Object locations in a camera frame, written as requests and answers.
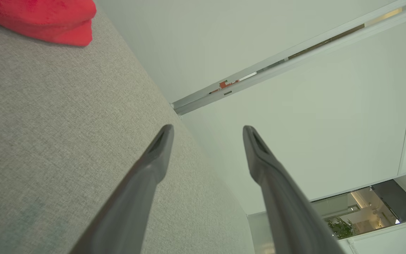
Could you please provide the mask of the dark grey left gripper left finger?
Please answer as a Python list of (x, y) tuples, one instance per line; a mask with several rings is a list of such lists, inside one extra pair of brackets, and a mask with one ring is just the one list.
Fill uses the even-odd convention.
[(170, 161), (174, 127), (164, 125), (69, 254), (140, 254), (156, 187)]

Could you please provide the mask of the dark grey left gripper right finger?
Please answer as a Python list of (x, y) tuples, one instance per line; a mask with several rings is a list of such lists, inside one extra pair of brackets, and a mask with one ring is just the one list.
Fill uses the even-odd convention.
[(243, 127), (248, 168), (261, 187), (277, 254), (345, 254), (327, 224), (253, 126)]

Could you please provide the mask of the green potted plant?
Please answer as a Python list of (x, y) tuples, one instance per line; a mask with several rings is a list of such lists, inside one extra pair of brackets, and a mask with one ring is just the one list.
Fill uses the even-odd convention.
[(339, 240), (357, 235), (358, 229), (350, 220), (343, 220), (340, 217), (326, 220), (327, 225), (332, 230), (332, 235)]

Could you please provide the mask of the small red sticker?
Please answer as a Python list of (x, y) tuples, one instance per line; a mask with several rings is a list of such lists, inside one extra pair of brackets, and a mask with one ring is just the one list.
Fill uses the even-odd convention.
[(228, 81), (226, 80), (226, 81), (223, 81), (223, 82), (221, 82), (220, 84), (219, 84), (219, 90), (222, 90), (222, 89), (224, 89), (224, 88), (227, 88), (227, 87), (229, 87), (229, 86), (231, 86), (231, 85), (233, 85), (233, 84), (235, 84), (235, 83), (238, 83), (240, 80), (239, 79), (237, 79), (236, 81), (234, 81), (234, 82), (230, 82), (230, 83), (228, 83)]

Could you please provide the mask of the aluminium frame post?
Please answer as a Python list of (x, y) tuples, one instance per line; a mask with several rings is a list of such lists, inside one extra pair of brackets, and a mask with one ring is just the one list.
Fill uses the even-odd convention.
[(177, 115), (182, 116), (199, 108), (222, 100), (247, 88), (253, 87), (287, 71), (305, 64), (325, 53), (332, 53), (380, 32), (406, 22), (406, 0), (397, 0), (346, 24), (329, 30), (275, 56), (261, 61), (227, 77), (228, 83), (240, 81), (219, 90), (212, 84), (171, 104)]

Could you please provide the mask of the red basketball jersey white trim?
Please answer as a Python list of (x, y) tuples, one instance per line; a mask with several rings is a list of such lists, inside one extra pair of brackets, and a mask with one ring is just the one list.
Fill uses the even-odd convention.
[(0, 26), (54, 44), (88, 46), (96, 13), (93, 0), (0, 0)]

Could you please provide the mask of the grey fabric sofa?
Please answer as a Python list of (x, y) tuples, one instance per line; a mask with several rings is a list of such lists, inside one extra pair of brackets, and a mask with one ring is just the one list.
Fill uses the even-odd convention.
[(69, 254), (166, 124), (142, 254), (254, 254), (237, 198), (96, 8), (85, 48), (0, 26), (0, 254)]

